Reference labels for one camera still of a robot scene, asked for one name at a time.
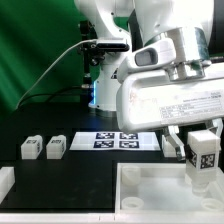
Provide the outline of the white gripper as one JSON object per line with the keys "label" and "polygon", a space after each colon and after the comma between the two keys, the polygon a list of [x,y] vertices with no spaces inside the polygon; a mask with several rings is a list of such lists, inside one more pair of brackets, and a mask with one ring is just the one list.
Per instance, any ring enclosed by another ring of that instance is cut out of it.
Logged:
{"label": "white gripper", "polygon": [[207,68],[202,79],[169,80],[163,70],[128,76],[117,92],[118,127],[125,133],[163,130],[178,161],[186,159],[179,127],[208,120],[208,130],[220,137],[224,117],[224,70]]}

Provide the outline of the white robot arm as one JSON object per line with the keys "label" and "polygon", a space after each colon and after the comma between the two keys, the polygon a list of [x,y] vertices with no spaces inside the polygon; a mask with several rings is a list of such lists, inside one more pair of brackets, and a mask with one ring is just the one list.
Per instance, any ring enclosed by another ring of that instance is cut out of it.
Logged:
{"label": "white robot arm", "polygon": [[224,62],[208,44],[214,0],[74,0],[96,31],[91,109],[125,133],[160,129],[184,159],[181,126],[224,119]]}

